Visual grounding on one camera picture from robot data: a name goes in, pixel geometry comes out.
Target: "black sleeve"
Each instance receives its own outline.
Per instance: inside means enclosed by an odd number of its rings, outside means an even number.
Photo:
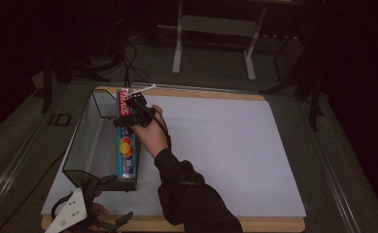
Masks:
[[[165,149],[155,158],[155,166],[161,176],[161,208],[171,224],[183,223],[187,232],[243,232],[219,193],[204,182],[191,163],[180,162]]]

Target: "can label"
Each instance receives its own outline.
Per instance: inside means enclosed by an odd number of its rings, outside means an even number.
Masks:
[[[131,109],[127,106],[128,89],[121,89],[118,92],[119,117],[131,114]],[[130,134],[126,127],[118,128],[118,176],[121,178],[134,177],[134,134]]]

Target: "white stand leg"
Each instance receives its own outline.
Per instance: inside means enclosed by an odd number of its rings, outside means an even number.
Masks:
[[[182,17],[183,17],[183,0],[179,1],[179,17],[177,19],[177,44],[176,50],[174,51],[174,61],[173,61],[173,75],[180,74],[180,64],[182,63]]]
[[[261,25],[263,23],[263,19],[265,13],[267,12],[267,8],[263,8],[260,13],[260,17],[258,18],[258,23],[256,24],[255,31],[253,32],[252,42],[247,50],[244,50],[244,60],[246,62],[246,69],[247,69],[247,76],[249,77],[250,82],[254,82],[256,80],[255,68],[253,67],[253,60],[252,54],[253,50],[255,49],[256,41],[258,40],[258,33],[261,29]]]

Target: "white bracket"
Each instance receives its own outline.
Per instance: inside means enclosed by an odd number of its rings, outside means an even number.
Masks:
[[[58,233],[86,219],[86,203],[81,188],[77,188],[70,199],[52,221],[46,233]]]

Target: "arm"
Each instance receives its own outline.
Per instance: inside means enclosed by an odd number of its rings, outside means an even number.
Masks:
[[[155,116],[162,122],[161,109]],[[239,220],[227,209],[219,193],[205,183],[188,161],[179,161],[167,146],[166,136],[153,120],[146,128],[132,126],[155,159],[161,186],[158,196],[165,218],[183,223],[187,232],[242,232]]]

